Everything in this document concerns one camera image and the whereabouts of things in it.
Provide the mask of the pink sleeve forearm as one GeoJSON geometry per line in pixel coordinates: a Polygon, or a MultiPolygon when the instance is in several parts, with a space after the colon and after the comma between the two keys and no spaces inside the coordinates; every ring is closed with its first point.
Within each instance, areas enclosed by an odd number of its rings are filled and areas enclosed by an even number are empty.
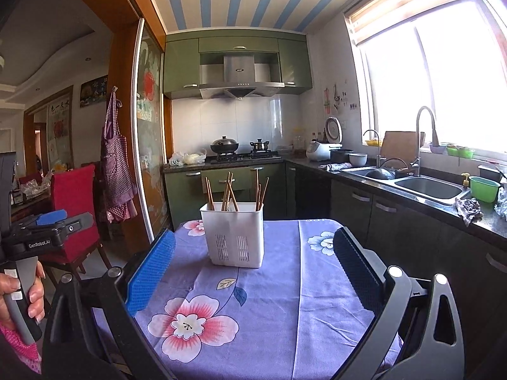
{"type": "Polygon", "coordinates": [[[37,374],[41,373],[41,356],[36,344],[27,345],[15,329],[1,325],[1,332],[20,361],[37,374]]]}

